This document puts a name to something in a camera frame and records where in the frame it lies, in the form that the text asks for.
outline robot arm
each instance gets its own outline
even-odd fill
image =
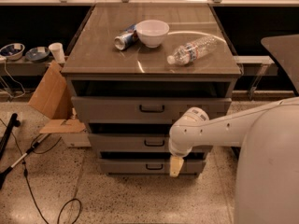
[[[299,105],[299,97],[276,101],[212,120],[209,120],[204,110],[197,107],[190,108],[170,129],[169,151],[172,154],[170,175],[178,176],[183,164],[182,158],[187,156],[193,147],[241,147],[246,133],[254,122],[262,114],[279,105]]]

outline drawer handle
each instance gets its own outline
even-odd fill
[[[150,109],[150,108],[145,108],[142,105],[140,105],[139,110],[144,113],[162,113],[165,111],[165,107],[164,107],[164,105],[162,105],[160,109]]]
[[[164,140],[162,140],[162,142],[159,142],[159,141],[157,141],[157,142],[152,142],[152,141],[149,142],[147,140],[144,140],[144,145],[147,146],[147,147],[162,147],[162,146],[164,146],[164,144],[165,144]]]
[[[146,164],[146,168],[148,170],[162,170],[163,169],[163,165],[162,164],[152,164],[152,165],[155,165],[155,166],[150,166],[150,164]]]

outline speckled floor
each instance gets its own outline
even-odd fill
[[[230,112],[267,102],[233,102]],[[21,122],[13,132],[25,152],[49,121],[26,100],[0,103],[0,118],[7,124],[12,113]],[[5,131],[0,123],[0,136]],[[53,146],[60,138],[52,134],[36,152]],[[11,136],[0,171],[21,156]],[[76,223],[207,223],[234,222],[235,174],[237,159],[228,147],[214,147],[198,178],[164,175],[106,176],[97,171],[97,159],[90,147],[70,148],[62,140],[45,154],[26,158],[28,180],[36,203],[49,223],[57,223],[64,204],[73,198],[82,203]],[[8,175],[0,190],[0,223],[45,223],[39,215],[23,175],[23,164]],[[60,223],[72,223],[78,202],[69,204]]]

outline can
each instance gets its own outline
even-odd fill
[[[133,24],[126,28],[120,35],[114,38],[114,45],[119,50],[129,48],[138,40],[136,25]]]

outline cup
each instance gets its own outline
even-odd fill
[[[52,43],[49,45],[49,50],[57,63],[65,63],[63,44],[59,42]]]

